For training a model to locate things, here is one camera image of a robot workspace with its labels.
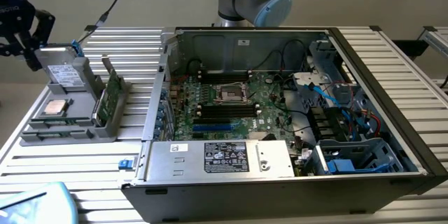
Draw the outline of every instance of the green circuit board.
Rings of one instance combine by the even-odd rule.
[[[172,96],[172,101],[175,101],[175,116],[176,116],[176,135],[175,140],[225,140],[225,139],[251,139],[255,137],[256,132],[265,132],[267,134],[273,134],[277,140],[293,141],[295,135],[287,132],[276,124],[276,118],[280,121],[287,119],[288,113],[279,110],[269,100],[269,94],[275,84],[267,84],[265,79],[273,78],[272,74],[257,72],[249,78],[249,81],[244,83],[245,87],[245,97],[248,98],[244,104],[260,104],[261,113],[256,118],[233,118],[231,119],[232,130],[231,131],[213,131],[201,132],[204,137],[197,139],[193,138],[193,119],[199,118],[196,116],[197,104],[205,105],[227,105],[227,104],[240,104],[239,102],[220,103],[217,99],[217,86],[227,86],[229,84],[200,84],[195,77],[188,77],[187,80],[177,82],[172,86],[172,92],[175,91],[175,97]],[[292,131],[291,125],[284,125],[284,128]]]

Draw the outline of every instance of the white wall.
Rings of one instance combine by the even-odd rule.
[[[217,0],[120,0],[108,26],[201,26],[216,17]],[[56,16],[52,42],[80,36],[95,23],[112,0],[29,0]],[[416,38],[421,26],[448,26],[448,0],[293,0],[284,25],[365,26],[380,25],[392,38]],[[420,60],[441,78],[448,61],[439,56]],[[45,75],[31,73],[23,62],[0,59],[0,81],[45,82]]]

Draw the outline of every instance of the warning label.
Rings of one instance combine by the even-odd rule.
[[[245,142],[204,143],[204,170],[207,173],[248,172]]]
[[[84,83],[72,65],[52,65],[48,66],[51,73],[53,74],[57,83],[63,87],[83,86]]]

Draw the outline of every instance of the label sticker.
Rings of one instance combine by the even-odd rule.
[[[237,43],[239,43],[239,46],[249,46],[251,45],[251,40],[248,40],[248,39],[239,39]]]
[[[204,143],[204,171],[207,173],[248,172],[245,142]]]
[[[188,144],[172,144],[169,148],[169,152],[187,152]]]
[[[72,65],[52,65],[48,66],[48,69],[63,87],[84,86],[83,80]]]

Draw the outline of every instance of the motherboard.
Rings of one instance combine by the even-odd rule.
[[[209,84],[177,77],[171,86],[176,116],[175,140],[295,140],[289,114],[277,99],[277,73],[257,72],[245,82]]]

